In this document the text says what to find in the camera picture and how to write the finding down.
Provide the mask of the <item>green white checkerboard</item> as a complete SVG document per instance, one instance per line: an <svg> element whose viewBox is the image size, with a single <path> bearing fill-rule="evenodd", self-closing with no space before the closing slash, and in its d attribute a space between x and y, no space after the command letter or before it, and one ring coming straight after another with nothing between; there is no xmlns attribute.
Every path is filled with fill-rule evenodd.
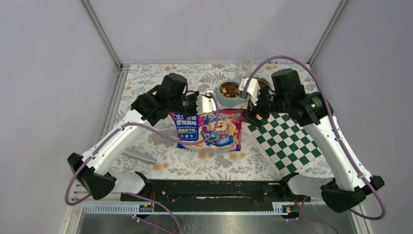
<svg viewBox="0 0 413 234"><path fill-rule="evenodd" d="M245 124L268 163L281 176L300 173L311 177L329 177L332 172L311 136L286 114L271 114L262 127Z"/></svg>

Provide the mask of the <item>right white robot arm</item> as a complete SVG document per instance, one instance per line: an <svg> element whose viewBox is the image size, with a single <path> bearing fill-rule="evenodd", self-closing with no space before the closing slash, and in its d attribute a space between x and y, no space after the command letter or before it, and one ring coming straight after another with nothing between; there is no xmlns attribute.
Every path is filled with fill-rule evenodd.
<svg viewBox="0 0 413 234"><path fill-rule="evenodd" d="M271 77L273 94L261 88L256 78L241 82L240 93L249 97L243 112L245 121L261 127L271 114L288 115L315 141L333 173L332 178L291 173L282 178L281 198L291 201L297 195L306 195L323 200L331 210L341 213L376 194L385 184L383 178L372 175L340 136L337 119L321 93L306 93L298 72L290 68L276 71Z"/></svg>

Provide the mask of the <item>grey metal cylinder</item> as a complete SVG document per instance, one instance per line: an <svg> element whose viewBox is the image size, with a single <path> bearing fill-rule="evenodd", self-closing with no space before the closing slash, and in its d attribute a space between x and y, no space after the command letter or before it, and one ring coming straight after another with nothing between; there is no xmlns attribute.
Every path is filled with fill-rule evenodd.
<svg viewBox="0 0 413 234"><path fill-rule="evenodd" d="M157 162L155 158L136 152L132 149L125 149L122 154L149 164L155 164Z"/></svg>

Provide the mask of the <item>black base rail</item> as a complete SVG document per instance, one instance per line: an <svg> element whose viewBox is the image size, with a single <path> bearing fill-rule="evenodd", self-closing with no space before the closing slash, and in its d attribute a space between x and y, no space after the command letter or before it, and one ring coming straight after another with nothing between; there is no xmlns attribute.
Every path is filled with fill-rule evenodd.
<svg viewBox="0 0 413 234"><path fill-rule="evenodd" d="M148 182L139 198L121 194L123 202L151 198L172 212L272 212L275 204L310 201L281 181L158 180Z"/></svg>

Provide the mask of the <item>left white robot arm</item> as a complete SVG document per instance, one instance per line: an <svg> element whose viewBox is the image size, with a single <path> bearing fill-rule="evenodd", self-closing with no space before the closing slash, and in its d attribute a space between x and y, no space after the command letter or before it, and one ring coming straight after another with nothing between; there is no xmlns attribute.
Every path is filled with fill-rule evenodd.
<svg viewBox="0 0 413 234"><path fill-rule="evenodd" d="M119 123L95 146L82 154L72 153L67 161L73 172L71 182L79 181L86 198L101 200L111 192L132 193L139 200L151 194L150 185L138 174L111 172L116 159L146 130L170 113L192 117L198 114L198 91L189 91L185 77L176 73L164 76L161 84L143 93L131 104Z"/></svg>

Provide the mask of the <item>pink pet food bag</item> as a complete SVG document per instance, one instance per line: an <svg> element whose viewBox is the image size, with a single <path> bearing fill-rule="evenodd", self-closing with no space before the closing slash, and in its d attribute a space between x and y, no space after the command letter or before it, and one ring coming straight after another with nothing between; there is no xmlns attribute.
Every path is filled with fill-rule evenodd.
<svg viewBox="0 0 413 234"><path fill-rule="evenodd" d="M220 116L215 112L193 117L171 113L178 132L178 139L185 142L198 142L195 145L177 144L178 148L194 151L234 152L241 150L242 123L244 121L241 109L221 109Z"/></svg>

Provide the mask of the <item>floral table mat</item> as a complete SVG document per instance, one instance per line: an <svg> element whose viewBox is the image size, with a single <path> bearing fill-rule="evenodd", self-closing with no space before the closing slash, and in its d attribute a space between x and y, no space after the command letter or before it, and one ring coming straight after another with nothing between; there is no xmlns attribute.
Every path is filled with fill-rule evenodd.
<svg viewBox="0 0 413 234"><path fill-rule="evenodd" d="M126 82L117 109L120 120L133 101L155 85L160 84L169 73L187 78L193 91L212 91L221 82L234 78L237 64L133 64L127 69ZM142 172L149 179L206 179L206 180L278 180L275 172L260 152L252 138L242 128L241 150L238 152L205 152L180 149L165 137L176 137L177 129L168 117L157 123L156 129L163 135L152 132L138 138L131 149L153 157L155 164L120 156L112 165L119 172Z"/></svg>

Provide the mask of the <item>green double pet bowl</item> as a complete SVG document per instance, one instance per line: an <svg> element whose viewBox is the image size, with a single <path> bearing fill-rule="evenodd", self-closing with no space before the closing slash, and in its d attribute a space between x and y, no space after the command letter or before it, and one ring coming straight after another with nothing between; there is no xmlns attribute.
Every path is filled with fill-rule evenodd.
<svg viewBox="0 0 413 234"><path fill-rule="evenodd" d="M258 80L260 89L265 89L268 92L271 91L270 83L268 80L262 78L262 77L254 77ZM218 103L227 108L232 108L239 106L243 103L249 103L250 100L249 98L241 98L240 93L239 93L239 84L242 77L238 77L235 79L230 79L227 81L222 82L217 88L216 88L216 97L218 100Z"/></svg>

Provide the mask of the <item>clear plastic bottle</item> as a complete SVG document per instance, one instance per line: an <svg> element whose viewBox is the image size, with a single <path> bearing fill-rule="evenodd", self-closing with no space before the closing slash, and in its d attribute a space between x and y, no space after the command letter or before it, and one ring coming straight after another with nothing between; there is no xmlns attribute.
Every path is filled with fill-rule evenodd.
<svg viewBox="0 0 413 234"><path fill-rule="evenodd" d="M242 78L247 78L250 76L253 63L254 63L254 53L251 51L246 51L243 54L242 62L240 65L240 76Z"/></svg>

